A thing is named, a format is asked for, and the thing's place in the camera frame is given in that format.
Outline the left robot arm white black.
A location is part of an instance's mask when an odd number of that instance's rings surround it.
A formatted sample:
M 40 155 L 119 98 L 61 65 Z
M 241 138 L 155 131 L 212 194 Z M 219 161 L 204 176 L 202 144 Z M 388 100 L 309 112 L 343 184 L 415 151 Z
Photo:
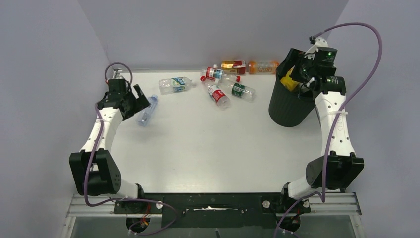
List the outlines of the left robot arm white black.
M 69 156 L 79 195 L 119 195 L 128 199 L 143 196 L 139 184 L 122 178 L 111 148 L 120 124 L 149 105 L 139 85 L 131 85 L 125 79 L 109 80 L 108 91 L 94 105 L 96 121 L 86 143 Z

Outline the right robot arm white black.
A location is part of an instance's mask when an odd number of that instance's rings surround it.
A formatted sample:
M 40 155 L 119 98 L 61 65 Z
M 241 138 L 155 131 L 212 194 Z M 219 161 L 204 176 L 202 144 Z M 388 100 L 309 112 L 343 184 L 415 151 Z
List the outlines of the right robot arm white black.
M 364 160 L 356 156 L 349 137 L 347 90 L 345 79 L 335 75 L 336 53 L 330 47 L 319 47 L 308 54 L 291 48 L 277 68 L 277 78 L 290 72 L 291 79 L 308 86 L 321 127 L 323 148 L 322 156 L 307 164 L 305 175 L 287 184 L 287 193 L 279 197 L 279 207 L 286 212 L 298 206 L 299 198 L 347 188 L 364 168 Z

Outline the yellow juice bottle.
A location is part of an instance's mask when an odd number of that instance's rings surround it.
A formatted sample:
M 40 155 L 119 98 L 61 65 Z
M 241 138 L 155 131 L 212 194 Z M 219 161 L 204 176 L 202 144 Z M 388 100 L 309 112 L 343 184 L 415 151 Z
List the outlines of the yellow juice bottle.
M 300 82 L 295 81 L 291 77 L 294 67 L 292 67 L 284 77 L 280 79 L 281 84 L 290 92 L 294 92 L 296 88 L 300 85 Z

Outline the clear blue water bottle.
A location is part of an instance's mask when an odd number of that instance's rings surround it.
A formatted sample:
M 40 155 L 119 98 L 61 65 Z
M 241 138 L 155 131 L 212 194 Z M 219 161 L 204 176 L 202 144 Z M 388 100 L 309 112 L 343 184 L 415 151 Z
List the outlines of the clear blue water bottle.
M 150 105 L 147 108 L 141 110 L 139 112 L 138 117 L 137 117 L 136 122 L 139 126 L 147 126 L 148 125 L 149 121 L 151 120 L 151 118 L 154 114 L 155 108 L 158 104 L 158 96 L 157 95 L 151 95 L 148 98 L 148 101 L 149 101 Z

